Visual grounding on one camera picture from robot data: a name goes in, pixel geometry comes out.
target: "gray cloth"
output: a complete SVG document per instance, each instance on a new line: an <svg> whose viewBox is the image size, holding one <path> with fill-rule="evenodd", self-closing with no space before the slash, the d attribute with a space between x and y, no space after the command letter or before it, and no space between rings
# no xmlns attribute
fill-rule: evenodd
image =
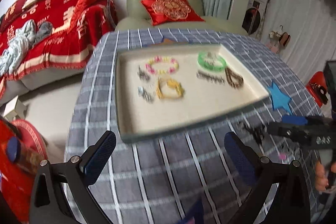
<svg viewBox="0 0 336 224"><path fill-rule="evenodd" d="M51 22L49 21L45 21L43 22L40 26L39 26L39 30L36 32L36 36L35 36L35 42L34 42L34 46L42 41L43 39L47 38L48 36L50 36L53 33L53 25L51 24Z"/></svg>
<svg viewBox="0 0 336 224"><path fill-rule="evenodd" d="M0 76L12 74L21 64L35 41L36 26L34 20L26 21L22 28L15 30L15 36L8 41L8 48L0 57Z"/></svg>
<svg viewBox="0 0 336 224"><path fill-rule="evenodd" d="M250 37L206 30L145 29L105 34L88 62L74 108L65 160L81 155L105 130L117 134L115 92L116 51L159 43L162 37L193 43L220 43L230 50L259 80L269 86L274 80L293 99L296 115L321 115L314 99L293 71L269 49ZM234 117L219 117L199 128L126 145L117 136L117 146L98 181L90 190L113 223L173 224L202 196L205 223L227 223L248 195L250 188L239 177L224 149L224 135L235 131L260 155L281 162L282 147L296 147L290 140L266 136L260 148L237 123L251 126L280 121L284 110L272 109L270 98ZM314 189L316 151L296 150L284 161L298 159L306 177L311 215L317 213L318 193ZM275 191L273 185L258 221L265 217ZM70 190L67 198L77 219L84 223Z"/></svg>

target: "blue jar lid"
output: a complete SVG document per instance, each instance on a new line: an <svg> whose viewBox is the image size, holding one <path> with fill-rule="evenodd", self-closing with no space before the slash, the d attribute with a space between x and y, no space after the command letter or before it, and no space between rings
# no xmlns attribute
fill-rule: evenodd
<svg viewBox="0 0 336 224"><path fill-rule="evenodd" d="M11 137L7 143L6 155L11 162L16 162L21 154L21 143L16 137Z"/></svg>

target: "crumpled clothing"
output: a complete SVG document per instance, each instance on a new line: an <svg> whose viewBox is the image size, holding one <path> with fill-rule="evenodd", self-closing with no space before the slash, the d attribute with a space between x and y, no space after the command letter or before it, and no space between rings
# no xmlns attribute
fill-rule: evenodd
<svg viewBox="0 0 336 224"><path fill-rule="evenodd" d="M34 20L28 20L22 28L15 30L15 36L8 41L8 48L0 57L0 76L12 74L21 64L27 52L35 42L36 26Z"/></svg>
<svg viewBox="0 0 336 224"><path fill-rule="evenodd" d="M39 30L36 32L35 42L33 46L35 46L38 42L50 36L52 33L53 33L53 24L51 24L51 22L49 21L43 22L39 26Z"/></svg>

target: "star-shaped decoration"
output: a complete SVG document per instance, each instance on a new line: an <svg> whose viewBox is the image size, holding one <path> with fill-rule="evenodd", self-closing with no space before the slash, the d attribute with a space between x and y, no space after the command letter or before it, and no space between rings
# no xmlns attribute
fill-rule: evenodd
<svg viewBox="0 0 336 224"><path fill-rule="evenodd" d="M283 108L289 114L293 115L292 110L289 107L289 102L292 100L291 97L281 92L278 85L272 82L272 85L268 87L270 97L272 99L273 110Z"/></svg>

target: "plaid tablecloth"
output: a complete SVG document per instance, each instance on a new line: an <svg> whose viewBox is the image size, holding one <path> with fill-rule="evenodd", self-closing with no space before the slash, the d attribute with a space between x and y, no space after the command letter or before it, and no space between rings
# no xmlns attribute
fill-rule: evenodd
<svg viewBox="0 0 336 224"><path fill-rule="evenodd" d="M159 43L162 38L193 43L220 43L230 50L260 81L275 81L288 94L296 115L321 114L313 98L291 69L269 49L250 37L207 30L145 29L104 35L90 59L74 108L65 160L81 155L105 132L118 135L114 101L116 52ZM290 140L267 136L259 147L252 136L241 131L239 122L251 126L280 121L286 112L273 111L270 98L262 106L251 106L231 118L221 117L197 129L183 129L167 137L126 145L117 136L117 147L102 174L90 190L113 223L173 224L202 196L205 223L226 223L248 195L250 188L239 177L224 149L224 135L235 131L259 155L273 162L299 160L305 173L311 215L319 213L314 189L315 151L298 149ZM288 151L281 160L281 151ZM257 223L271 206L277 185L273 185ZM71 192L66 195L79 221Z"/></svg>

